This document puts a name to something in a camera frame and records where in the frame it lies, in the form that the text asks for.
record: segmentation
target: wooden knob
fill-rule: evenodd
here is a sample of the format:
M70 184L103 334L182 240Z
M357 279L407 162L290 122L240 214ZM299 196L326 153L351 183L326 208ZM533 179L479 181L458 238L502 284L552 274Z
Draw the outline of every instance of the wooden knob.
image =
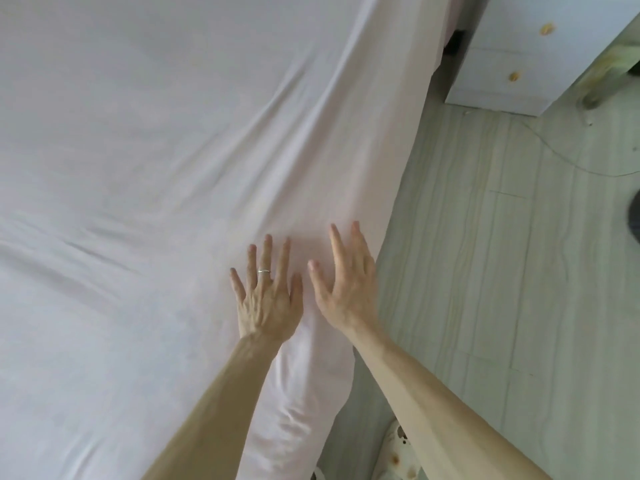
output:
M540 28L540 35L545 36L552 34L556 30L556 26L553 23L545 23Z

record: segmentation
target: mattress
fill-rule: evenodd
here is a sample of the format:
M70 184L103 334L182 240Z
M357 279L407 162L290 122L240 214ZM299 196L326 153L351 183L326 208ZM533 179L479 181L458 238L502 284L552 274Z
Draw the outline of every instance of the mattress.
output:
M0 472L140 478L238 339L272 233L380 249L449 0L0 0ZM238 478L306 480L353 350L305 314Z

